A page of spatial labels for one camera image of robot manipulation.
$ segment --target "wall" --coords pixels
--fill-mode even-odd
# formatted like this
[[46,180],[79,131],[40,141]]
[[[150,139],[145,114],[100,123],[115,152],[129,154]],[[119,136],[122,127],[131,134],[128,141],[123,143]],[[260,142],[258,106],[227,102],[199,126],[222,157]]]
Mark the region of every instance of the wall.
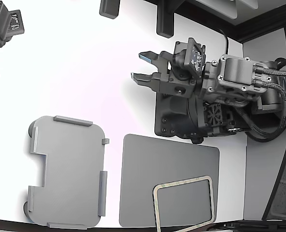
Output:
[[[223,36],[176,15],[175,36],[160,37],[156,6],[142,0],[122,0],[115,20],[99,15],[100,0],[6,5],[22,11],[26,32],[0,49],[0,219],[28,222],[22,210],[28,186],[43,182],[43,159],[29,154],[28,127],[41,116],[61,115],[93,121],[110,138],[106,217],[98,227],[119,227],[123,138],[129,133],[156,137],[155,93],[130,76],[156,68],[138,53],[173,52],[175,41],[194,37],[207,46],[211,61],[224,53]],[[229,52],[242,56],[242,45],[230,41]],[[220,149],[217,221],[242,219],[245,135],[210,138],[204,145]]]
[[[286,58],[285,30],[244,43],[244,56],[256,61]],[[286,131],[275,141],[259,144],[248,139],[246,153],[245,220],[261,220],[286,149]]]

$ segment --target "metal frame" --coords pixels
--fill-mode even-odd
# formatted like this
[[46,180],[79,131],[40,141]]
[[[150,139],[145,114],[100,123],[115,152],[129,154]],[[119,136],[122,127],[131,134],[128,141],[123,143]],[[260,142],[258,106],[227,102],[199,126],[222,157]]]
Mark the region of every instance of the metal frame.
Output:
[[213,195],[213,189],[212,189],[212,179],[210,176],[202,176],[202,177],[191,178],[191,179],[187,179],[187,180],[170,182],[170,183],[166,183],[166,184],[159,184],[153,189],[153,205],[154,205],[154,213],[155,213],[155,222],[156,222],[157,232],[161,232],[160,212],[159,212],[159,205],[158,205],[158,190],[170,188],[170,187],[174,187],[174,186],[179,186],[179,185],[195,183],[195,182],[203,181],[203,180],[207,180],[209,182],[210,199],[211,199],[211,219],[209,221],[200,223],[198,225],[190,226],[190,227],[187,227],[187,228],[184,228],[181,230],[177,230],[175,232],[192,231],[192,230],[195,230],[197,228],[207,226],[207,225],[209,225],[215,221],[214,195]]

